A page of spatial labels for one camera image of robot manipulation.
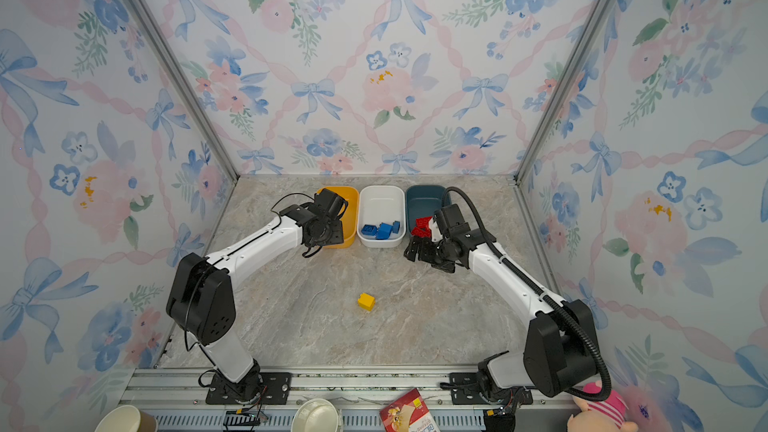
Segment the red lego brick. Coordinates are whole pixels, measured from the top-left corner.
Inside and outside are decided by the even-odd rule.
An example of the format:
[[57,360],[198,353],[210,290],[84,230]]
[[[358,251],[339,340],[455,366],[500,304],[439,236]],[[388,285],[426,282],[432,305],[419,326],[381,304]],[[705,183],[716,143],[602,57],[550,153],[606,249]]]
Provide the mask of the red lego brick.
[[431,239],[433,232],[431,226],[433,220],[431,217],[422,217],[415,220],[415,225],[412,227],[410,234],[413,237]]

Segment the yellow plastic bin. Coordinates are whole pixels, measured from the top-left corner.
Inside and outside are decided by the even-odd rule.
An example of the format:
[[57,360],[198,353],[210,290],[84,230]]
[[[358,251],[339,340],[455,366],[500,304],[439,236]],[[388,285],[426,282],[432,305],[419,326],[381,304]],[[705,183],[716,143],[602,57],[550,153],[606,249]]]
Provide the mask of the yellow plastic bin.
[[330,249],[348,248],[354,243],[356,237],[359,191],[350,186],[326,186],[326,189],[338,194],[347,202],[347,208],[341,217],[343,242],[331,245]]

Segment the dark teal plastic bin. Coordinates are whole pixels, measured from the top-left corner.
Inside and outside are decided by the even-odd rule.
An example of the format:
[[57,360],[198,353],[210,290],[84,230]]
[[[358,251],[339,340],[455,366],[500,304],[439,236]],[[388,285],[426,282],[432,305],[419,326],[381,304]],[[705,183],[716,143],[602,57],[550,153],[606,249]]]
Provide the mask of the dark teal plastic bin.
[[407,232],[416,227],[416,220],[432,217],[443,207],[445,187],[436,184],[413,185],[405,191]]

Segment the white plastic bin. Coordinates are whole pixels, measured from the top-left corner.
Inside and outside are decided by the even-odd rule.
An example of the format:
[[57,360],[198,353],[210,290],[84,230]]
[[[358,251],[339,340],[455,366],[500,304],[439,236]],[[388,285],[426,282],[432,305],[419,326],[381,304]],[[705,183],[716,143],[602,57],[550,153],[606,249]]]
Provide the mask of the white plastic bin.
[[[366,237],[360,232],[365,224],[379,227],[381,223],[393,224],[401,222],[398,234],[391,234],[388,240],[377,240],[376,237]],[[370,185],[360,191],[360,202],[357,217],[357,236],[361,243],[369,249],[397,247],[406,235],[405,192],[391,185]]]

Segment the yellow lego brick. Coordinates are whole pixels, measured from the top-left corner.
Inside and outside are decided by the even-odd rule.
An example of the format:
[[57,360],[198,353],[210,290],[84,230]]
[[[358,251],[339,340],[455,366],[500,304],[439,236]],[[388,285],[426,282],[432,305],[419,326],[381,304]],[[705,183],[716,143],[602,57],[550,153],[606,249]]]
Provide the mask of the yellow lego brick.
[[358,306],[368,312],[371,312],[376,304],[376,299],[367,293],[361,293],[357,299]]

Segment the blue lego brick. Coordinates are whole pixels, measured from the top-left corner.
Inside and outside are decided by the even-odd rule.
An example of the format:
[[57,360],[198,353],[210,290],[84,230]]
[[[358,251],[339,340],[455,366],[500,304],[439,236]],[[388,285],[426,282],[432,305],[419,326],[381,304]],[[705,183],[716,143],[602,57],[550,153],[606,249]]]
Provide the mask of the blue lego brick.
[[376,233],[377,240],[388,240],[392,234],[393,226],[389,223],[381,223]]
[[360,232],[363,236],[366,237],[376,237],[378,234],[378,227],[373,224],[365,224]]

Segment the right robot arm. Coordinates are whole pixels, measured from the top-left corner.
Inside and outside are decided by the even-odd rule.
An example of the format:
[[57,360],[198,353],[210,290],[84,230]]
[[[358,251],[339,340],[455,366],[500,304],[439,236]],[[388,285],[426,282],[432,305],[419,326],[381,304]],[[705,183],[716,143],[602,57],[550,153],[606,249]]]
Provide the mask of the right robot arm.
[[590,308],[567,301],[523,270],[495,237],[475,230],[439,241],[410,239],[404,256],[447,273],[470,270],[490,285],[527,324],[523,350],[503,351],[478,364],[478,386],[490,402],[515,387],[552,398],[561,393],[586,401],[609,398],[612,383]]

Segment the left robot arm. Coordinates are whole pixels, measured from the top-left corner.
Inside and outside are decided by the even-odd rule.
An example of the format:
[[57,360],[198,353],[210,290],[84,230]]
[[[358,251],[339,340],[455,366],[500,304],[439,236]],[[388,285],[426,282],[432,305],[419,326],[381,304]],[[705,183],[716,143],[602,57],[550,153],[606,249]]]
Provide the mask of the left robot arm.
[[343,242],[348,201],[323,189],[304,203],[274,211],[264,227],[219,251],[191,252],[177,266],[166,313],[213,365],[212,385],[228,399],[250,404],[264,393],[260,366],[232,330],[235,291],[279,255],[303,247],[304,258]]

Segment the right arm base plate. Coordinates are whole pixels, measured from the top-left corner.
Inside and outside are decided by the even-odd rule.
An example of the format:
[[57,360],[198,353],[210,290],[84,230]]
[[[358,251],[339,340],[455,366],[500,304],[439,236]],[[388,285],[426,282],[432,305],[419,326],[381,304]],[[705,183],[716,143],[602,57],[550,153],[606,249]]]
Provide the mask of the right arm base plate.
[[481,372],[452,372],[440,389],[448,391],[453,405],[483,405],[504,408],[515,405],[532,405],[532,392],[522,386],[500,389]]

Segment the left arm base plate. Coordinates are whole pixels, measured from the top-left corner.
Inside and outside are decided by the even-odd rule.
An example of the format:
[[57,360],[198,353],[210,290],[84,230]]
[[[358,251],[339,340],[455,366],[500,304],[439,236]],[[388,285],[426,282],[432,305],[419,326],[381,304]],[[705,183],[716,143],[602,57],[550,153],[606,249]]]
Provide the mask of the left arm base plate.
[[289,372],[259,372],[240,382],[229,381],[216,372],[208,385],[207,405],[286,405],[293,375]]

